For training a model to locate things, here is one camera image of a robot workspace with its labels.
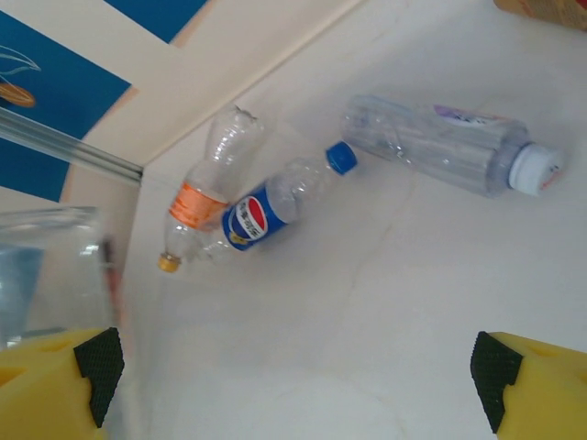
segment plastic bottle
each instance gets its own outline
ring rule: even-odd
[[[226,209],[221,227],[206,237],[209,241],[201,247],[199,258],[214,262],[231,259],[299,220],[356,165],[355,154],[344,142],[318,157],[292,160]]]
[[[486,197],[507,189],[540,195],[560,175],[564,154],[530,139],[524,123],[443,105],[407,107],[353,97],[342,138],[384,159]]]
[[[205,157],[188,171],[166,215],[161,270],[175,272],[182,259],[197,253],[198,237],[211,232],[207,222],[237,196],[263,137],[263,124],[235,105],[216,115]]]

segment blue poster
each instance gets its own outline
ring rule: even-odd
[[[83,137],[129,83],[0,12],[0,106]],[[0,139],[0,185],[58,201],[69,164]]]
[[[206,0],[105,0],[166,43],[170,43]]]

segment empty plastic bottle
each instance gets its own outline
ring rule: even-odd
[[[314,158],[289,162],[257,188],[230,206],[221,227],[206,236],[201,259],[231,259],[304,217],[314,209],[338,177],[352,170],[357,158],[344,142]]]
[[[353,97],[342,138],[388,160],[486,197],[507,189],[539,195],[560,175],[564,154],[531,140],[524,123],[444,105],[408,107]]]
[[[188,171],[165,218],[160,269],[175,272],[197,253],[198,236],[211,232],[207,222],[234,201],[263,140],[263,124],[249,112],[231,105],[216,115],[205,157]]]

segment pepsi bottle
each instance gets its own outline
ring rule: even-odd
[[[352,149],[339,142],[314,158],[299,158],[234,203],[220,227],[206,236],[199,258],[230,259],[304,217],[337,179],[357,165]]]

